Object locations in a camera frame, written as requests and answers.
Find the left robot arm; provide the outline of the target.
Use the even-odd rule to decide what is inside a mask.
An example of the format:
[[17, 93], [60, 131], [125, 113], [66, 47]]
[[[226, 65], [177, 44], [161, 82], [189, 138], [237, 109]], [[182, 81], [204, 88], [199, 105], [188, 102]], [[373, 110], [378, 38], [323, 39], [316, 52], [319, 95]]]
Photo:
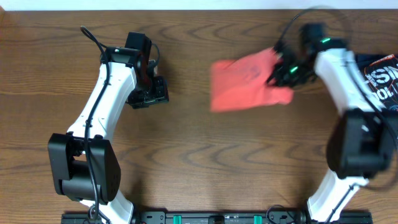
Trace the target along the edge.
[[169, 102], [167, 83], [150, 59], [154, 43], [130, 32], [122, 47], [102, 44], [84, 26], [82, 33], [100, 50], [96, 85], [66, 133], [51, 135], [47, 149], [57, 194], [88, 207], [86, 217], [62, 217], [72, 223], [139, 223], [135, 206], [120, 191], [121, 168], [112, 147], [125, 105], [148, 108]]

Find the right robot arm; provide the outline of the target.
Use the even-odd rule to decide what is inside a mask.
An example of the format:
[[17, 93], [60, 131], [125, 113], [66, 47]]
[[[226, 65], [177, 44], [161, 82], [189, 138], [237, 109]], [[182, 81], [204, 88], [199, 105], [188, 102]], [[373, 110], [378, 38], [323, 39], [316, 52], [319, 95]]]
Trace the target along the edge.
[[355, 54], [345, 39], [327, 37], [323, 24], [300, 31], [303, 57], [297, 58], [283, 37], [274, 45], [280, 61], [268, 85], [294, 87], [311, 78], [326, 86], [338, 111], [338, 122], [326, 146], [328, 170], [294, 223], [370, 223], [365, 212], [345, 206], [369, 181], [389, 168], [397, 149], [397, 113], [389, 110], [365, 85]]

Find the red Boyd soccer t-shirt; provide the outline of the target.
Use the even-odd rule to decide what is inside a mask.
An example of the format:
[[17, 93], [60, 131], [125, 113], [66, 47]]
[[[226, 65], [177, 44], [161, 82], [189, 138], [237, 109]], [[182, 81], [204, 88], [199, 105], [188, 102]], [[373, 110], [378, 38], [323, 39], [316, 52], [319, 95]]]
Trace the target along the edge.
[[210, 111], [246, 110], [259, 106], [287, 105], [294, 91], [267, 84], [280, 62], [271, 47], [237, 60], [217, 60], [210, 68]]

